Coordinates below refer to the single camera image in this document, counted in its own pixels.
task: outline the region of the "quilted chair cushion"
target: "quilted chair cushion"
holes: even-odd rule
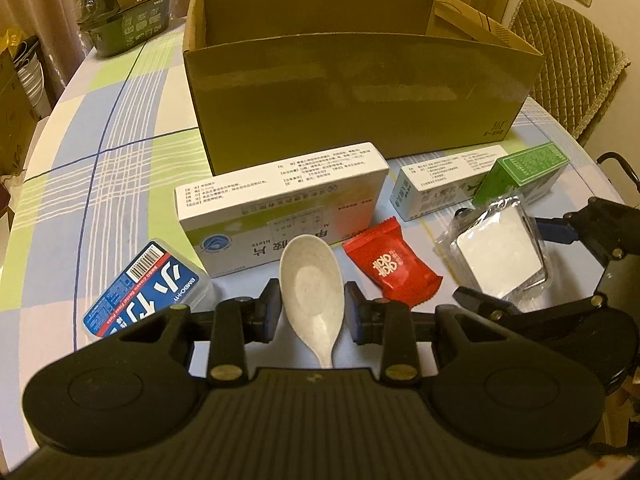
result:
[[[554,0],[521,0],[509,28],[546,58],[530,95],[578,139],[606,111],[628,57],[583,15]]]

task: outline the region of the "cardboard box on floor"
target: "cardboard box on floor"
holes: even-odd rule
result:
[[[0,52],[0,174],[22,171],[38,118],[8,50]]]
[[[191,0],[183,51],[214,174],[502,140],[543,63],[459,0]]]

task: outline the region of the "wrapped candy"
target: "wrapped candy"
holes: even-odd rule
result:
[[[433,272],[404,241],[395,217],[346,241],[342,248],[389,300],[414,307],[432,298],[442,283],[442,276]]]

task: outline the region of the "product box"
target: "product box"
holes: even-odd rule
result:
[[[164,31],[169,0],[79,0],[78,27],[100,56],[114,56]]]
[[[209,276],[164,240],[151,240],[84,314],[91,339],[106,337],[174,304],[211,310],[216,292]]]
[[[568,163],[566,155],[552,142],[501,157],[482,182],[473,204],[482,205],[513,190],[531,204],[551,190]]]
[[[403,166],[391,203],[408,222],[473,197],[494,162],[507,152],[489,146]]]
[[[178,187],[178,220],[213,278],[277,260],[301,234],[367,229],[387,173],[370,142],[288,158]]]
[[[0,175],[22,171],[36,124],[38,117],[5,49],[0,52]]]
[[[214,174],[503,140],[544,61],[459,0],[191,0],[183,51]]]

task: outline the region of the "clear plastic bag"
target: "clear plastic bag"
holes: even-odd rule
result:
[[[436,252],[460,285],[519,304],[551,284],[551,264],[520,196],[502,196],[456,216]]]

